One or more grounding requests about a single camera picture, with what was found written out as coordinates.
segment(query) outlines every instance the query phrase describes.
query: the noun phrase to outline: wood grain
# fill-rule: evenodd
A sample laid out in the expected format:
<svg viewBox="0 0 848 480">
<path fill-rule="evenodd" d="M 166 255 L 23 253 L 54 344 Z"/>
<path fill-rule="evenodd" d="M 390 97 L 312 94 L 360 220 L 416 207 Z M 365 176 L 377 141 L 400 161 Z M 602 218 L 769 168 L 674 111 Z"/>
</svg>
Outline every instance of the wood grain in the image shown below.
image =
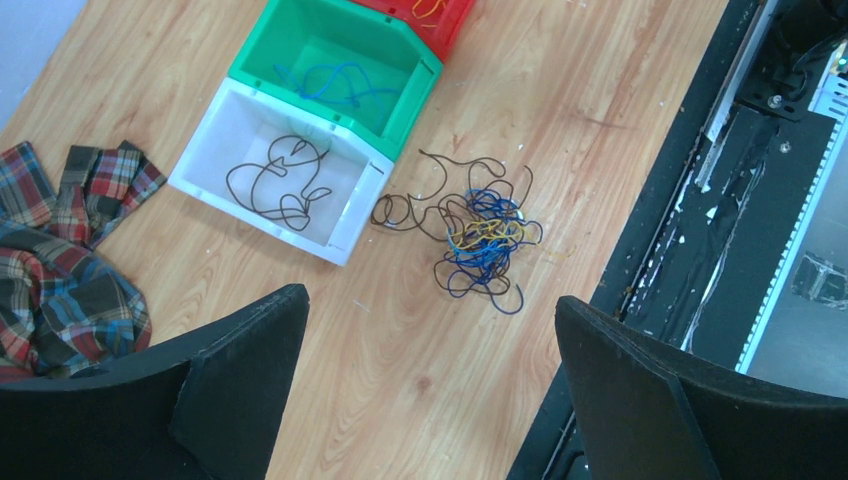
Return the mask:
<svg viewBox="0 0 848 480">
<path fill-rule="evenodd" d="M 99 251 L 147 295 L 155 342 L 307 286 L 269 478 L 503 478 L 559 364 L 556 299 L 593 291 L 725 3 L 478 0 L 387 190 L 438 183 L 419 147 L 531 166 L 547 238 L 514 261 L 514 317 L 439 290 L 422 235 L 369 226 L 336 268 L 169 187 Z M 127 138 L 170 172 L 263 7 L 89 0 L 0 147 L 32 141 L 58 182 L 71 144 Z"/>
</svg>

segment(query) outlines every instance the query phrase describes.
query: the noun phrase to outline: red plastic bin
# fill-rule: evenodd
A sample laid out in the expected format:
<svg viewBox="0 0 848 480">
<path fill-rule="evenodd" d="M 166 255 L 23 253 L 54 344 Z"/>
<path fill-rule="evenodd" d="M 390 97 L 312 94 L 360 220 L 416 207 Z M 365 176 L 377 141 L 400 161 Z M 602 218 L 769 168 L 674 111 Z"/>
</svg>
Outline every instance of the red plastic bin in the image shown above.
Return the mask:
<svg viewBox="0 0 848 480">
<path fill-rule="evenodd" d="M 412 27 L 442 63 L 447 61 L 474 0 L 352 0 Z"/>
</svg>

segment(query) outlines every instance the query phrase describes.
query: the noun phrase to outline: plaid shirt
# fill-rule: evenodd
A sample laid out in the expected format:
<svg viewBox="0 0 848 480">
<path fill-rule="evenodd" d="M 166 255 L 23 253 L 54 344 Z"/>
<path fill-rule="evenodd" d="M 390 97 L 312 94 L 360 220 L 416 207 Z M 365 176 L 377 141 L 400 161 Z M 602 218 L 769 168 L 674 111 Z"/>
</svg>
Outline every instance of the plaid shirt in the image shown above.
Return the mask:
<svg viewBox="0 0 848 480">
<path fill-rule="evenodd" d="M 147 347 L 144 296 L 92 250 L 165 180 L 128 142 L 73 146 L 57 196 L 28 142 L 0 154 L 0 383 Z"/>
</svg>

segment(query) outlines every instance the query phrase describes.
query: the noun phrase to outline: cable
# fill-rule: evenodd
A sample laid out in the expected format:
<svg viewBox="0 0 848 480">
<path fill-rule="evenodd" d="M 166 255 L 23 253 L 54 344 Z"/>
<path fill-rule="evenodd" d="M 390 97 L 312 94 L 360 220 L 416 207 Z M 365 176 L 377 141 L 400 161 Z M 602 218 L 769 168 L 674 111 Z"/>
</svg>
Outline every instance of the cable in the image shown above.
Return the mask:
<svg viewBox="0 0 848 480">
<path fill-rule="evenodd" d="M 349 69 L 349 68 L 353 68 L 354 70 L 356 70 L 360 74 L 362 74 L 362 78 L 365 81 L 366 86 L 368 87 L 367 90 L 362 91 L 362 92 L 357 92 L 355 90 L 355 88 L 353 86 L 353 80 L 344 71 L 345 69 Z M 330 78 L 327 79 L 327 81 L 324 83 L 324 85 L 321 88 L 319 88 L 317 91 L 315 91 L 313 93 L 308 93 L 306 91 L 305 85 L 307 85 L 309 83 L 310 75 L 312 75 L 314 72 L 316 72 L 318 70 L 332 70 L 332 73 L 330 74 Z M 294 84 L 295 91 L 297 92 L 298 95 L 300 95 L 301 98 L 304 98 L 304 99 L 318 100 L 318 101 L 328 103 L 328 104 L 332 104 L 332 105 L 349 105 L 349 106 L 352 106 L 354 108 L 359 108 L 361 106 L 361 103 L 359 103 L 359 98 L 364 97 L 366 95 L 373 96 L 374 101 L 377 104 L 377 109 L 380 112 L 379 116 L 377 117 L 377 122 L 376 122 L 377 128 L 380 125 L 383 124 L 383 119 L 385 118 L 385 114 L 386 114 L 385 107 L 383 105 L 383 102 L 380 100 L 380 97 L 379 97 L 378 94 L 381 94 L 381 93 L 384 93 L 384 94 L 400 94 L 400 90 L 397 90 L 397 89 L 394 89 L 394 88 L 374 88 L 374 86 L 371 84 L 371 79 L 368 77 L 368 74 L 365 73 L 365 69 L 362 68 L 361 65 L 359 65 L 358 63 L 355 63 L 355 62 L 346 62 L 346 63 L 342 63 L 342 64 L 336 65 L 336 66 L 333 66 L 333 65 L 315 65 L 315 66 L 311 67 L 310 69 L 308 69 L 303 74 L 303 85 L 301 85 L 297 81 L 297 79 L 294 77 L 294 75 L 282 65 L 274 64 L 274 71 L 277 72 L 277 75 L 280 78 L 282 78 L 283 80 L 286 80 L 286 81 Z M 330 89 L 330 87 L 333 85 L 333 82 L 336 80 L 337 77 L 341 77 L 345 80 L 345 82 L 347 83 L 347 88 L 348 88 L 349 94 L 346 97 L 343 97 L 341 100 L 323 98 L 324 95 L 327 93 L 327 91 Z"/>
<path fill-rule="evenodd" d="M 830 55 L 831 52 L 827 47 L 830 47 L 833 43 L 838 42 L 843 39 L 845 35 L 848 34 L 848 26 L 843 26 L 836 32 L 828 35 L 819 43 L 810 47 L 809 50 L 804 52 L 803 55 L 798 57 L 798 60 L 792 65 L 790 69 L 790 73 L 801 73 L 804 75 L 804 78 L 801 80 L 801 85 L 794 89 L 794 92 L 789 92 L 786 94 L 787 99 L 790 102 L 797 102 L 804 97 L 804 94 L 807 92 L 807 88 L 810 83 L 810 71 L 806 68 L 806 64 L 814 59 L 816 59 L 817 55 L 827 54 Z"/>
<path fill-rule="evenodd" d="M 296 143 L 292 147 L 288 159 L 285 156 L 279 156 L 277 158 L 273 158 L 272 150 L 274 146 L 280 142 L 285 140 L 296 140 Z M 308 149 L 305 153 L 307 154 L 305 159 L 302 161 L 294 161 L 292 162 L 292 158 L 298 155 L 301 152 L 304 152 L 305 149 Z M 330 195 L 333 191 L 327 187 L 317 187 L 314 190 L 309 191 L 309 188 L 312 186 L 312 182 L 315 181 L 315 178 L 318 176 L 318 173 L 321 171 L 321 161 L 324 157 L 327 156 L 329 150 L 324 153 L 318 153 L 318 149 L 308 140 L 304 139 L 299 135 L 283 135 L 281 137 L 277 137 L 268 145 L 268 162 L 264 165 L 260 165 L 257 163 L 242 163 L 240 165 L 236 165 L 231 168 L 227 172 L 226 182 L 227 182 L 227 190 L 230 191 L 230 195 L 232 195 L 233 199 L 238 203 L 242 208 L 255 213 L 262 218 L 267 220 L 271 220 L 274 222 L 282 221 L 286 224 L 287 227 L 296 231 L 302 232 L 309 226 L 312 217 L 309 215 L 309 209 L 312 205 L 312 202 L 317 202 L 322 198 Z M 309 178 L 309 181 L 303 186 L 300 190 L 300 197 L 292 194 L 285 193 L 280 196 L 278 201 L 278 208 L 271 208 L 267 210 L 259 210 L 256 207 L 256 185 L 259 183 L 259 180 L 266 173 L 270 173 L 278 178 L 285 178 L 289 174 L 289 169 L 294 167 L 302 167 L 305 165 L 315 164 L 315 171 L 312 173 L 312 176 Z M 235 190 L 233 189 L 231 177 L 234 173 L 244 168 L 258 168 L 259 173 L 256 174 L 256 177 L 253 179 L 253 183 L 250 186 L 250 196 L 247 203 L 243 202 L 239 199 L 238 195 L 236 195 Z M 283 204 L 286 199 L 293 199 L 297 203 L 297 207 L 286 207 Z M 291 223 L 292 220 L 299 220 L 302 225 L 294 225 Z"/>
<path fill-rule="evenodd" d="M 433 8 L 431 8 L 429 12 L 425 13 L 424 15 L 418 15 L 417 13 L 415 13 L 415 11 L 418 10 L 418 6 L 421 5 L 421 3 L 423 2 L 424 0 L 418 0 L 415 5 L 412 6 L 412 16 L 415 17 L 416 20 L 423 20 L 429 16 L 432 16 L 436 13 L 436 10 L 438 10 L 439 7 L 447 8 L 447 2 L 445 0 L 436 0 L 436 2 L 433 4 Z M 423 28 L 436 28 L 438 25 L 422 24 L 421 26 Z"/>
<path fill-rule="evenodd" d="M 544 236 L 542 225 L 535 220 L 525 220 L 520 211 L 533 185 L 533 171 L 524 167 L 530 181 L 524 196 L 515 201 L 515 186 L 503 179 L 506 167 L 494 158 L 458 162 L 443 155 L 419 152 L 441 168 L 443 179 L 439 187 L 423 198 L 409 193 L 383 195 L 371 213 L 371 223 L 397 232 L 418 229 L 439 243 L 447 243 L 447 252 L 433 265 L 433 276 L 440 288 L 454 298 L 465 297 L 470 292 L 488 295 L 498 311 L 507 315 L 518 313 L 524 307 L 524 293 L 518 285 L 515 288 L 520 303 L 516 309 L 503 308 L 496 297 L 506 295 L 513 286 L 507 276 L 512 254 L 523 246 L 538 245 Z M 447 168 L 443 162 L 468 168 L 466 192 L 442 196 L 435 204 L 425 207 L 419 218 L 415 203 L 437 198 L 447 184 Z M 475 186 L 472 172 L 480 168 L 494 179 L 484 186 Z M 507 193 L 495 187 L 503 187 Z M 441 220 L 441 229 L 425 227 L 430 215 Z"/>
</svg>

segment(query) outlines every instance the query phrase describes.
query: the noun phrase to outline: blue wire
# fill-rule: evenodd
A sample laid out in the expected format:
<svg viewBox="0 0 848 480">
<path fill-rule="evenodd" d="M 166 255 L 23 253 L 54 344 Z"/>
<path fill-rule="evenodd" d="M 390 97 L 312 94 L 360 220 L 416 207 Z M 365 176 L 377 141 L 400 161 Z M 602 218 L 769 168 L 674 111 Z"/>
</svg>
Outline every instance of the blue wire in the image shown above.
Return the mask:
<svg viewBox="0 0 848 480">
<path fill-rule="evenodd" d="M 353 80 L 347 73 L 344 72 L 345 68 L 353 68 L 355 70 L 358 70 L 359 73 L 362 74 L 362 78 L 365 80 L 365 84 L 368 86 L 368 89 L 363 92 L 357 93 L 353 86 Z M 330 74 L 330 78 L 327 80 L 323 87 L 319 88 L 318 91 L 314 93 L 307 93 L 304 85 L 309 83 L 309 76 L 317 70 L 332 70 L 333 72 Z M 365 95 L 372 95 L 374 97 L 374 101 L 377 104 L 377 109 L 380 112 L 380 115 L 377 117 L 377 125 L 375 126 L 375 128 L 382 125 L 383 119 L 386 114 L 385 107 L 383 106 L 383 102 L 380 100 L 378 94 L 400 94 L 400 90 L 394 88 L 374 88 L 374 86 L 371 84 L 371 79 L 368 78 L 368 74 L 365 73 L 365 69 L 363 69 L 361 65 L 355 62 L 345 62 L 337 66 L 315 65 L 303 74 L 303 85 L 301 85 L 294 77 L 294 75 L 282 65 L 274 64 L 274 71 L 277 72 L 277 75 L 279 75 L 280 78 L 282 78 L 283 80 L 294 84 L 295 91 L 298 95 L 300 95 L 301 98 L 304 99 L 318 100 L 331 105 L 350 105 L 354 108 L 359 108 L 361 104 L 357 99 Z M 347 87 L 348 91 L 350 92 L 350 95 L 345 97 L 344 100 L 321 98 L 325 93 L 327 93 L 327 90 L 330 89 L 333 82 L 336 80 L 336 77 L 339 76 L 341 76 L 347 82 Z"/>
</svg>

